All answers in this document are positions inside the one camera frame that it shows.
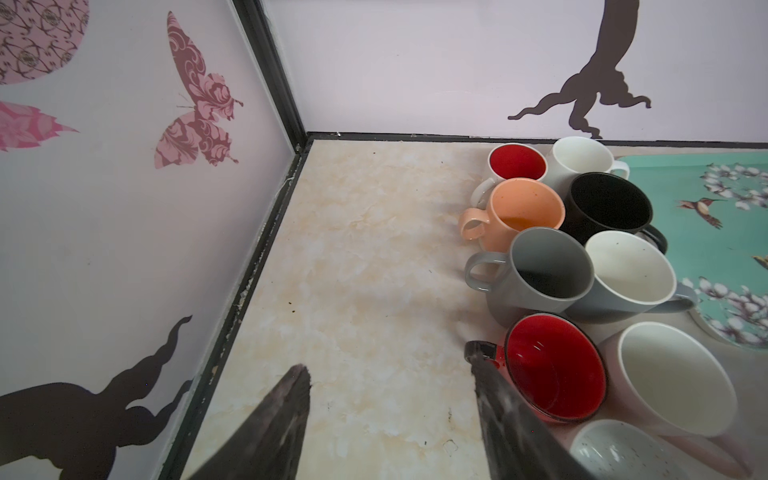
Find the mug handle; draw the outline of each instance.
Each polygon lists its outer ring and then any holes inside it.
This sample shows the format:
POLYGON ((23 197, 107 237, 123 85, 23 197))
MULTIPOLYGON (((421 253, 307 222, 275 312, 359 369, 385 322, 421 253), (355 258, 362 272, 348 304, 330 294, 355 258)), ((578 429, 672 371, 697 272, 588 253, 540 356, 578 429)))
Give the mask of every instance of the mug handle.
POLYGON ((658 248, 661 253, 663 253, 664 255, 667 254, 667 248, 669 248, 669 243, 667 242, 667 238, 664 236, 663 233, 659 231, 659 229, 657 229, 653 225, 648 225, 643 230, 640 230, 640 233, 650 238, 656 244, 656 248, 658 248))
POLYGON ((752 478, 755 473, 754 460, 750 451, 730 434, 718 435, 707 440, 720 447, 731 457, 731 460, 726 460, 719 455, 712 455, 712 452, 686 437, 662 436, 661 438, 726 477, 741 480, 752 478))
POLYGON ((611 169, 609 171, 613 175, 616 175, 617 177, 621 177, 621 178, 624 178, 625 180, 629 180, 629 165, 627 165, 627 162, 623 162, 621 160, 614 160, 614 164, 611 165, 611 169))
POLYGON ((699 304, 699 296, 694 292, 694 289, 689 286, 685 286, 682 283, 677 284, 677 288, 672 295, 672 298, 664 303, 656 305, 654 308, 648 310, 648 313, 675 313, 684 312, 690 310, 699 304))
POLYGON ((507 254, 499 252, 479 252, 469 257, 467 264, 464 266, 464 281, 467 285, 480 292, 490 292, 490 283, 478 280, 472 276, 472 269, 480 263, 497 263, 499 265, 505 265, 507 263, 507 254))
POLYGON ((485 210, 479 208, 468 208, 464 210, 464 213, 458 218, 458 231, 462 234, 464 240, 474 240, 485 235, 485 225, 478 225, 475 228, 465 230, 464 227, 467 223, 477 220, 482 223, 491 223, 490 217, 485 210))
POLYGON ((473 207, 480 205, 480 200, 482 200, 482 198, 485 196, 485 192, 491 190, 495 183, 496 180, 490 177, 483 180, 482 183, 479 184, 477 188, 475 188, 475 191, 472 192, 472 195, 469 197, 469 204, 473 207))
POLYGON ((467 362, 475 355, 490 360, 497 369, 504 366, 504 350, 499 345, 482 340, 471 340, 464 345, 464 360, 467 362))

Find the white wall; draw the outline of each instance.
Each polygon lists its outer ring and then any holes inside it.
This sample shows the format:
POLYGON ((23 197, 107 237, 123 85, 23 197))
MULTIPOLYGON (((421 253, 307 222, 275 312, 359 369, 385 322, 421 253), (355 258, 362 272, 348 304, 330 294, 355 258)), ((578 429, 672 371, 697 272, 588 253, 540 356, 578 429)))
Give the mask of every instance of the white wall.
MULTIPOLYGON (((165 343, 182 317, 153 413, 198 374, 293 152, 228 2, 91 2, 69 65, 0 85, 0 100, 40 108, 78 130, 0 152, 0 396, 50 382, 101 391, 165 343), (165 128, 190 105, 170 54, 173 11, 226 78, 229 161, 156 169, 165 128)), ((150 445, 118 449, 110 480, 151 478, 183 413, 150 445)), ((47 460, 0 478, 58 478, 47 460)))
MULTIPOLYGON (((594 52, 602 0, 264 0, 309 131, 557 138, 559 91, 594 52)), ((618 65, 652 108, 596 104, 606 139, 766 141, 768 2, 640 0, 618 65)))

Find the gray mug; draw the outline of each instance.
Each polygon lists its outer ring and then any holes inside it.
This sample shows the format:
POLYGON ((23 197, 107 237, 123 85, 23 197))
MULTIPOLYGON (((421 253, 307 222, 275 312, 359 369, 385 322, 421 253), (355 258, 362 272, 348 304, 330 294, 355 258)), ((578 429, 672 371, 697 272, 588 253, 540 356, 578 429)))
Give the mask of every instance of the gray mug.
POLYGON ((469 257, 464 280, 485 292, 488 309, 509 327, 533 312, 560 313, 592 288, 594 270, 584 248, 560 230, 533 227, 520 232, 507 253, 481 252, 469 257), (493 281, 472 276, 480 263, 499 265, 493 281))
POLYGON ((617 230, 596 233, 584 245, 595 281, 582 299, 565 310, 578 323, 611 323, 639 313, 682 312, 699 297, 677 282, 669 260, 640 237, 617 230))

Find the brown tree silhouette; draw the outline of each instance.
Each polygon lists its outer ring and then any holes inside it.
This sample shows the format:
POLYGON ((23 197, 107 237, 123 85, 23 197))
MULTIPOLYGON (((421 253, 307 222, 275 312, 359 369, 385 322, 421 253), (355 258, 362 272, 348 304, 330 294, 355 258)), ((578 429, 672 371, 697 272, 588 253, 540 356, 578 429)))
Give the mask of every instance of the brown tree silhouette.
POLYGON ((179 320, 154 355, 118 373, 100 393, 71 383, 49 383, 0 396, 0 465, 33 455, 61 468, 59 480, 105 480, 118 447, 146 445, 165 429, 187 380, 174 400, 152 415, 142 406, 127 409, 154 388, 178 341, 179 320))
POLYGON ((650 108, 650 98, 635 97, 629 93, 624 74, 616 70, 616 65, 634 39, 639 8, 640 0, 605 0, 598 46, 589 62, 566 80, 558 93, 546 95, 535 107, 523 108, 508 119, 520 120, 528 114, 541 115, 555 105, 575 102, 568 124, 574 130, 591 134, 592 138, 602 138, 600 129, 591 127, 585 118, 598 99, 598 93, 603 105, 626 108, 645 102, 645 108, 650 108))

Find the black mug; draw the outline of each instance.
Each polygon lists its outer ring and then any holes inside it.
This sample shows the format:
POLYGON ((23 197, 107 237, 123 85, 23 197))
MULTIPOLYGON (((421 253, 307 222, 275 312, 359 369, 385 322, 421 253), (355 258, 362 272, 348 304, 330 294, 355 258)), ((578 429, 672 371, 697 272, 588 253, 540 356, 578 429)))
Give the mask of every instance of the black mug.
POLYGON ((565 196, 565 221, 560 230, 584 245, 605 230, 642 233, 661 253, 667 238, 650 224, 654 209, 635 184, 612 174, 590 172, 574 178, 565 196))

